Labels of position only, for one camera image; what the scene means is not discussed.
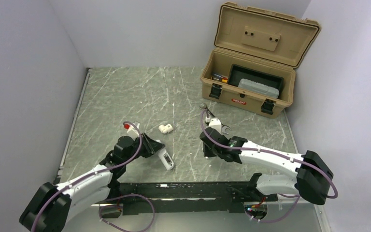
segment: black latch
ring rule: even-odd
[[[275,102],[271,101],[269,99],[265,99],[264,103],[261,106],[261,112],[273,115],[273,108],[274,108]]]
[[[220,99],[221,90],[223,87],[221,85],[213,84],[211,86],[210,98]]]

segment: marble tabletop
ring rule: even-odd
[[[157,156],[138,158],[119,178],[124,183],[248,181],[253,173],[273,174],[257,165],[205,159],[199,139],[199,103],[232,128],[230,136],[245,137],[259,145],[295,152],[284,113],[269,119],[201,97],[202,67],[108,67],[89,70],[78,117],[66,153],[61,182],[73,179],[101,161],[120,136],[123,121],[140,122],[141,132],[160,139],[173,158],[167,171]],[[162,134],[161,124],[174,131]]]

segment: red logo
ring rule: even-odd
[[[235,99],[235,98],[231,99],[231,101],[233,101],[233,102],[235,102],[235,103],[239,103],[239,104],[241,104],[241,105],[247,105],[246,102],[240,101],[240,100]]]

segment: open toolbox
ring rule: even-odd
[[[200,77],[203,98],[276,118],[292,104],[295,69],[320,30],[313,20],[223,4],[216,48]]]

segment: toolbox lid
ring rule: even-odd
[[[313,20],[226,2],[214,45],[297,68],[320,30]]]

